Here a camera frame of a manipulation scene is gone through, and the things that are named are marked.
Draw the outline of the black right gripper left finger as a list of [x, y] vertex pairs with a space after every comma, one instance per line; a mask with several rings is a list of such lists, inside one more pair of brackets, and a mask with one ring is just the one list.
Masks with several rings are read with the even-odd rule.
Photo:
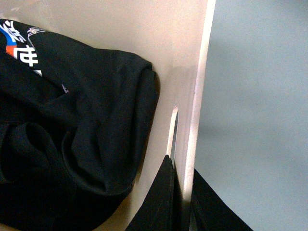
[[158, 173], [127, 231], [187, 231], [176, 170], [165, 155]]

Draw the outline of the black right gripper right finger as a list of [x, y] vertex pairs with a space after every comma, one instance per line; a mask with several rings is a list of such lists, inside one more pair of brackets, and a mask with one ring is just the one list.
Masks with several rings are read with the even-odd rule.
[[195, 169], [191, 208], [198, 231], [250, 231]]

